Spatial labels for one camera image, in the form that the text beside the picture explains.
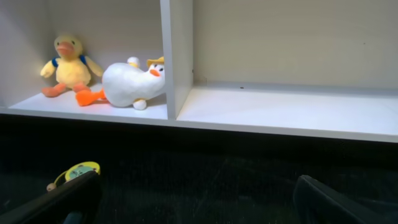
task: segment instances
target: blue backpack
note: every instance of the blue backpack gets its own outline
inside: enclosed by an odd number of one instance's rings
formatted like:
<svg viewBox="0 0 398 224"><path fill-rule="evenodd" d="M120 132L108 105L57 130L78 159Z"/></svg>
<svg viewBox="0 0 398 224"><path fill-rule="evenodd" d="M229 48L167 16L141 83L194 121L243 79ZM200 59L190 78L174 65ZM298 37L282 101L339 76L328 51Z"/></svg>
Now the blue backpack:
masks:
<svg viewBox="0 0 398 224"><path fill-rule="evenodd" d="M51 60L52 65L54 65L55 68L58 68L57 58L59 58L59 57L53 58ZM87 66L86 57L84 55L80 55L79 58L80 58L81 62L83 62L83 64L85 64Z"/></svg>

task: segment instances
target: yellow duck's body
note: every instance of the yellow duck's body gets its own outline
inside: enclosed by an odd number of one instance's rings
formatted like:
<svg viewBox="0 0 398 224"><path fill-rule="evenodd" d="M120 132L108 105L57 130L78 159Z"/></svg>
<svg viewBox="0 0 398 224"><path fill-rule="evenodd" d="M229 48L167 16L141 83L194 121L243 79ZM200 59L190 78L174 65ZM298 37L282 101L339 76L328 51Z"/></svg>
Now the yellow duck's body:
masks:
<svg viewBox="0 0 398 224"><path fill-rule="evenodd" d="M47 62L40 75L48 78L56 71L58 85L43 88L42 93L46 97L59 96L67 88L71 88L75 92L90 90L87 87L91 80L88 69L90 68L99 77L104 73L100 66L89 57L82 55L83 46L76 37L60 36L55 39L54 47L60 58Z"/></svg>
<svg viewBox="0 0 398 224"><path fill-rule="evenodd" d="M66 84L68 88L73 88L79 83L87 85L90 82L90 72L79 58L74 60L58 58L56 60L58 63L57 82Z"/></svg>

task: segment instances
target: orange leg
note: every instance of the orange leg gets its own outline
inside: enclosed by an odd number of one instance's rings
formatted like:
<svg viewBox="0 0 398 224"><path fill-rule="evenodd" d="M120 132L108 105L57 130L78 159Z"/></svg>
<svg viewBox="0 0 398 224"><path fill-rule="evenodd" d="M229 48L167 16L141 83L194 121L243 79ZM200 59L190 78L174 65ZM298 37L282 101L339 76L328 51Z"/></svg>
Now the orange leg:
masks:
<svg viewBox="0 0 398 224"><path fill-rule="evenodd" d="M89 90L82 90L76 93L76 100L80 106L88 106L98 99L106 99L103 89L96 93L93 93Z"/></svg>
<svg viewBox="0 0 398 224"><path fill-rule="evenodd" d="M58 85L56 85L54 87L43 88L42 93L46 97L57 97L57 96L61 95L61 93L64 92L66 88L67 88L67 86L65 84L59 83Z"/></svg>
<svg viewBox="0 0 398 224"><path fill-rule="evenodd" d="M88 88L83 82L76 84L75 86L73 86L73 91L75 93L78 93L82 90L88 90L90 91L90 88Z"/></svg>

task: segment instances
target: plush toy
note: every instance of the plush toy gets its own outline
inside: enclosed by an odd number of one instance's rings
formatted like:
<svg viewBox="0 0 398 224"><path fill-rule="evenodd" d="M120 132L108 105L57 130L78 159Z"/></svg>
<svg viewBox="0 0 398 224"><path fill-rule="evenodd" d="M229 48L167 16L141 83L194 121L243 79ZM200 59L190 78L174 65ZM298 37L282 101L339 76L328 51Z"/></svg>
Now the plush toy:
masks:
<svg viewBox="0 0 398 224"><path fill-rule="evenodd" d="M80 106L87 106L98 99L107 99L112 105L133 105L136 110L147 107L146 100L162 93L165 84L164 58L148 60L149 70L139 68L138 58L131 57L128 63L114 63L104 72L103 89L93 93L83 90L76 94Z"/></svg>
<svg viewBox="0 0 398 224"><path fill-rule="evenodd" d="M66 88L71 88L75 92L89 90L87 84L90 82L91 75L88 67L95 75L102 76L103 69L90 58L82 55L83 46L76 37L60 36L55 39L54 46L60 57L49 61L40 75L48 78L56 70L59 84L55 87L43 88L42 93L45 96L59 96Z"/></svg>
<svg viewBox="0 0 398 224"><path fill-rule="evenodd" d="M100 165L96 162L82 162L79 163L67 171L60 174L54 181L54 183L48 184L47 191L51 191L59 187L60 185L72 180L80 175L87 173L88 171L95 171L100 174Z"/></svg>

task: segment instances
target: yellow duck's head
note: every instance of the yellow duck's head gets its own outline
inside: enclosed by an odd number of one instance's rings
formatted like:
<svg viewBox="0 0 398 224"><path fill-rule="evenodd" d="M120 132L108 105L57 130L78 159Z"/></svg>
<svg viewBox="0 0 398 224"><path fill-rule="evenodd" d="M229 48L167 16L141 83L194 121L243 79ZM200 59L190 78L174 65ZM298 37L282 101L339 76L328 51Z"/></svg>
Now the yellow duck's head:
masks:
<svg viewBox="0 0 398 224"><path fill-rule="evenodd" d="M62 35L54 41L55 50L64 59L75 59L83 53L83 45L74 36Z"/></svg>

